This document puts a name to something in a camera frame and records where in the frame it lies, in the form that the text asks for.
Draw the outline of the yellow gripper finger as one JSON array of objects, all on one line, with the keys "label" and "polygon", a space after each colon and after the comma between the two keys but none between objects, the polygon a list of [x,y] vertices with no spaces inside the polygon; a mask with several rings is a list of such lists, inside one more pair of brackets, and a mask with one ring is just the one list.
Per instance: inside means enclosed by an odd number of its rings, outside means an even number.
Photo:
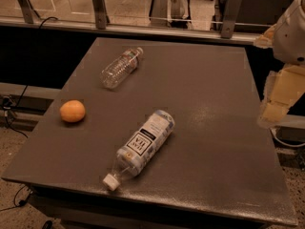
[{"label": "yellow gripper finger", "polygon": [[270,71],[264,86],[257,124],[262,128],[274,127],[304,94],[304,66],[285,64],[278,73]]},{"label": "yellow gripper finger", "polygon": [[254,45],[258,48],[271,48],[273,46],[274,34],[275,25],[272,25],[256,38]]}]

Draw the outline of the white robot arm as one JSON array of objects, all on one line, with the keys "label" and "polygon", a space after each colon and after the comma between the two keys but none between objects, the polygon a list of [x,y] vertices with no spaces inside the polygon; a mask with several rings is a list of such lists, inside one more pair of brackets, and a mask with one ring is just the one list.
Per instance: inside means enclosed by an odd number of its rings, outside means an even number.
[{"label": "white robot arm", "polygon": [[305,0],[294,0],[277,22],[256,38],[254,45],[271,48],[283,62],[278,72],[266,78],[257,124],[276,126],[305,94]]}]

